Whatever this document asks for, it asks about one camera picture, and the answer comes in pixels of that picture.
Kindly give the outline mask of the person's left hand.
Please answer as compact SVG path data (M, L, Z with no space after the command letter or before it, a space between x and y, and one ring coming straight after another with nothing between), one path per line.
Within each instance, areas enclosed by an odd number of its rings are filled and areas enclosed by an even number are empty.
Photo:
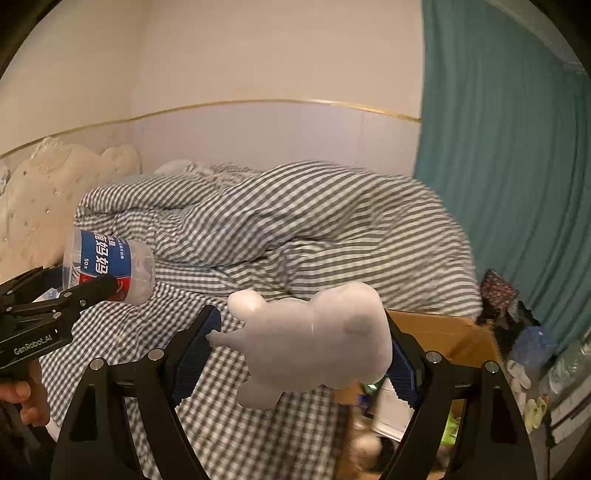
M50 420L47 390L42 383L42 368L38 360L28 366L24 380L2 380L2 401L20 405L20 418L24 425L45 427Z

